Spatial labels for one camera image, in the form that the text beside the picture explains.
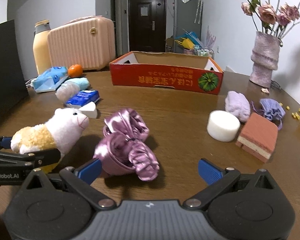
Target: door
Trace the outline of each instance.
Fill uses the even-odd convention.
[[[166,0],[129,0],[130,51],[165,52]]]
[[[111,20],[114,23],[114,38],[115,38],[115,55],[118,56],[118,46],[117,46],[117,26],[116,26],[116,3],[115,0],[111,0]]]

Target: light blue plush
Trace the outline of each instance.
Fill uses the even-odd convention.
[[[71,78],[68,79],[65,83],[67,83],[68,81],[76,83],[80,87],[81,91],[86,90],[90,86],[90,83],[86,78]]]

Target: purple satin cloth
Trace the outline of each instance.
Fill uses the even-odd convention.
[[[136,173],[143,181],[158,176],[159,163],[154,153],[144,144],[149,129],[133,109],[125,108],[105,119],[103,135],[94,158],[102,163],[104,177]]]

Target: orange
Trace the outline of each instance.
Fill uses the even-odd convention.
[[[77,78],[77,77],[81,77],[83,73],[83,69],[82,66],[79,64],[75,64],[72,65],[69,69],[68,69],[68,75],[71,78]]]

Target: pink rose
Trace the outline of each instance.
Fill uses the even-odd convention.
[[[291,22],[291,20],[285,13],[280,13],[279,15],[277,15],[277,22],[282,26],[287,26]]]
[[[277,21],[277,15],[270,4],[264,4],[258,7],[258,12],[260,14],[260,18],[263,22],[269,24],[275,24]]]
[[[292,21],[300,19],[300,13],[296,6],[289,6],[287,3],[280,7],[280,12],[284,13]]]
[[[244,12],[245,15],[252,16],[252,12],[250,10],[250,4],[248,4],[246,2],[243,2],[241,4],[241,9],[242,9],[242,11]]]

